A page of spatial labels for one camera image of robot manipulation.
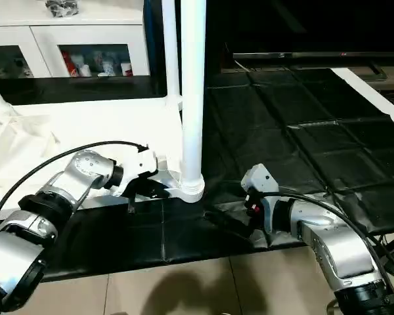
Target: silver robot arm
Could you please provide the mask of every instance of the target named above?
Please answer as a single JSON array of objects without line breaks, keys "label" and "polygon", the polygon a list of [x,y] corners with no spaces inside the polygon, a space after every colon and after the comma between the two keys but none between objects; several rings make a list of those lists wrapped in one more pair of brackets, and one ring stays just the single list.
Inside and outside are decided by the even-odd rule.
[{"label": "silver robot arm", "polygon": [[150,150],[138,152],[128,168],[84,150],[35,195],[22,198],[20,210],[0,224],[0,312],[17,310],[29,299],[43,277],[49,249],[90,189],[127,188],[156,171]]},{"label": "silver robot arm", "polygon": [[366,244],[350,226],[313,203],[279,197],[260,199],[260,193],[278,192],[277,182],[263,164],[250,169],[241,186],[247,192],[246,207],[263,213],[266,233],[289,232],[314,251],[345,315],[394,314],[394,296],[388,295]]}]

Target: black cable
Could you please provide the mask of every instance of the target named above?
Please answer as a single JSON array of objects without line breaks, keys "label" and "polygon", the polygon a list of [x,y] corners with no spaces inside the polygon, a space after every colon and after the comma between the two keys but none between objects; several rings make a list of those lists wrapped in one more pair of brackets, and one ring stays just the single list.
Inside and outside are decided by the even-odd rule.
[{"label": "black cable", "polygon": [[366,244],[370,254],[372,255],[372,258],[375,260],[375,263],[378,267],[378,270],[381,272],[382,277],[387,284],[388,288],[390,289],[391,293],[394,293],[394,287],[393,284],[391,283],[391,280],[389,279],[387,272],[385,271],[381,260],[377,253],[375,252],[375,249],[372,247],[371,243],[368,241],[368,239],[372,240],[377,246],[381,247],[387,258],[394,264],[394,257],[391,255],[391,253],[373,236],[366,236],[360,228],[358,228],[350,219],[348,219],[345,215],[334,209],[333,207],[330,207],[329,205],[318,201],[316,199],[301,195],[301,194],[295,194],[291,192],[263,192],[261,194],[263,197],[273,197],[273,196],[278,196],[278,197],[289,197],[289,198],[294,198],[297,200],[302,200],[306,201],[309,203],[313,203],[319,207],[324,208],[325,210],[333,213],[335,216],[339,217],[342,221],[344,221],[348,226],[350,226],[356,234],[359,235],[359,237],[363,240],[363,242]]},{"label": "black cable", "polygon": [[18,180],[16,182],[16,184],[14,184],[11,189],[9,189],[9,191],[4,195],[3,199],[0,201],[0,211],[1,211],[1,208],[3,208],[3,206],[5,205],[6,201],[9,199],[9,197],[13,194],[13,192],[16,189],[18,189],[18,187],[21,184],[23,184],[23,182],[25,182],[28,178],[30,178],[33,174],[38,172],[40,169],[43,169],[48,164],[51,164],[52,162],[54,162],[60,158],[63,158],[64,156],[68,156],[70,154],[76,153],[77,151],[88,149],[88,148],[93,148],[95,146],[104,146],[106,144],[123,144],[126,146],[135,146],[136,148],[139,149],[139,152],[142,152],[142,151],[145,151],[148,149],[146,146],[141,146],[140,144],[137,144],[137,143],[128,142],[128,141],[121,141],[121,140],[113,140],[113,141],[101,141],[101,142],[86,144],[84,146],[79,146],[77,148],[60,153],[59,155],[52,157],[51,159],[48,159],[47,161],[41,163],[35,169],[32,169],[29,173],[27,173],[20,180]]}]

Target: table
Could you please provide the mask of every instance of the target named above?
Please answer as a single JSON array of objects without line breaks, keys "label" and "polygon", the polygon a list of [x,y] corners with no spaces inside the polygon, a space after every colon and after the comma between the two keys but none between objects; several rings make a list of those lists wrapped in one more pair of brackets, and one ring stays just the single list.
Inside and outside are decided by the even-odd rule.
[{"label": "table", "polygon": [[[150,78],[121,79],[100,93],[99,81],[82,78],[0,81],[0,92],[13,104],[164,93]],[[203,199],[143,202],[133,215],[125,205],[77,212],[45,281],[266,250],[228,220],[244,217],[239,182],[257,163],[282,189],[326,196],[369,233],[394,232],[394,122],[345,81],[301,70],[221,74],[206,85]],[[213,210],[226,211],[216,224],[207,216]],[[300,245],[283,236],[270,249]]]}]

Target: floor tile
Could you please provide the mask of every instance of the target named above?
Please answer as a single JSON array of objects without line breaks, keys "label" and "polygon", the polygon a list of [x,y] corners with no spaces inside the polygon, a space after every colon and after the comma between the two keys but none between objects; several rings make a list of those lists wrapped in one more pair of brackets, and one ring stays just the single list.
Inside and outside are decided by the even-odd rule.
[{"label": "floor tile", "polygon": [[102,315],[108,275],[42,283],[12,315]]},{"label": "floor tile", "polygon": [[239,315],[228,259],[111,274],[105,315]]},{"label": "floor tile", "polygon": [[308,247],[231,257],[243,315],[324,315],[334,299]]}]

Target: glass cabinet door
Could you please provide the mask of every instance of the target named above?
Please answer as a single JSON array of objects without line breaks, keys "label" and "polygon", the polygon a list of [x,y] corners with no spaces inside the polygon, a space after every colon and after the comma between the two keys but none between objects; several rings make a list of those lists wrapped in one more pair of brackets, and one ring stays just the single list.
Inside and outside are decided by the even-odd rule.
[{"label": "glass cabinet door", "polygon": [[53,77],[150,75],[143,25],[31,29]]},{"label": "glass cabinet door", "polygon": [[59,45],[71,77],[132,76],[128,45]]},{"label": "glass cabinet door", "polygon": [[0,46],[0,79],[33,77],[19,46]]},{"label": "glass cabinet door", "polygon": [[29,26],[0,27],[0,79],[50,76]]}]

